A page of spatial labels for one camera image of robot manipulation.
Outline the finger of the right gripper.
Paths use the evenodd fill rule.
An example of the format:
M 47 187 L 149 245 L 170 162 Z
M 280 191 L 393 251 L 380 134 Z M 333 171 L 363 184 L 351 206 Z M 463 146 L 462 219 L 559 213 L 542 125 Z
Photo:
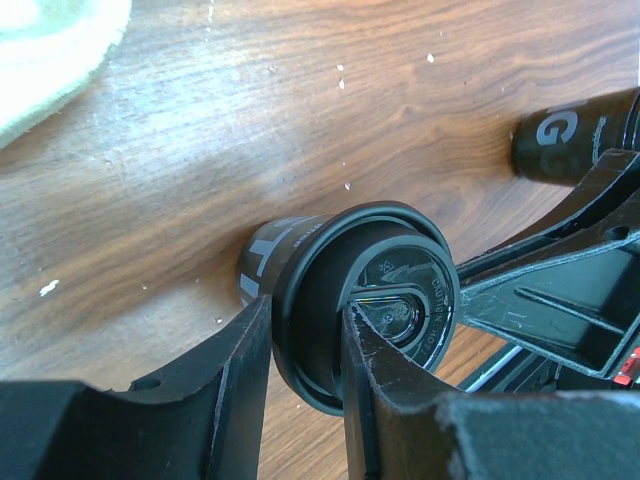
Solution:
M 459 322 L 611 379 L 639 344 L 639 238 L 565 239 L 460 280 Z
M 639 154 L 606 151 L 554 209 L 493 249 L 459 265 L 460 275 L 504 271 L 639 237 Z

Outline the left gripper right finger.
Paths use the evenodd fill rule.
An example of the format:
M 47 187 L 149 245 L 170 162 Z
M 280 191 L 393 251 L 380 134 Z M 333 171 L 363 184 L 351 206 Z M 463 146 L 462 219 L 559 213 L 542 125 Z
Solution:
M 636 479 L 639 395 L 467 393 L 376 332 L 356 305 L 341 347 L 352 479 Z

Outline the black lid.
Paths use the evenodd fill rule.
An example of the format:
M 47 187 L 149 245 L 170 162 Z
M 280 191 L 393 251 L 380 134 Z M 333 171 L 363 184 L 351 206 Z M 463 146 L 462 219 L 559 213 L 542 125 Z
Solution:
M 449 346 L 459 280 L 447 242 L 399 202 L 341 212 L 297 247 L 274 290 L 279 372 L 311 407 L 343 413 L 342 315 L 355 308 L 392 347 L 434 372 Z

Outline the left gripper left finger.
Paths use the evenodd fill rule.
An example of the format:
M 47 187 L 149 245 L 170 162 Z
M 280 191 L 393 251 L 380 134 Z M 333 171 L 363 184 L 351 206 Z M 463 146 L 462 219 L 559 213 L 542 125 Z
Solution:
M 122 392 L 80 381 L 1 385 L 5 479 L 253 479 L 271 300 Z

